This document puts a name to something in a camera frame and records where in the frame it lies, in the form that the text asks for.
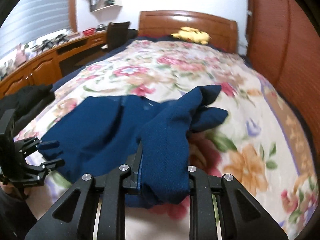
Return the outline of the left hand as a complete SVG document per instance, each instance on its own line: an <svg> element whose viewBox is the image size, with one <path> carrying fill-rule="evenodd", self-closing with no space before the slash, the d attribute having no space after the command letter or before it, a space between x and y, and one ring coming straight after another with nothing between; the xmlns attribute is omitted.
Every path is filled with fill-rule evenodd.
<svg viewBox="0 0 320 240"><path fill-rule="evenodd" d="M14 200L14 201L24 201L26 200L30 193L31 188L25 188L23 190L24 196L21 195L20 191L14 187L12 184L3 184L1 182L1 200Z"/></svg>

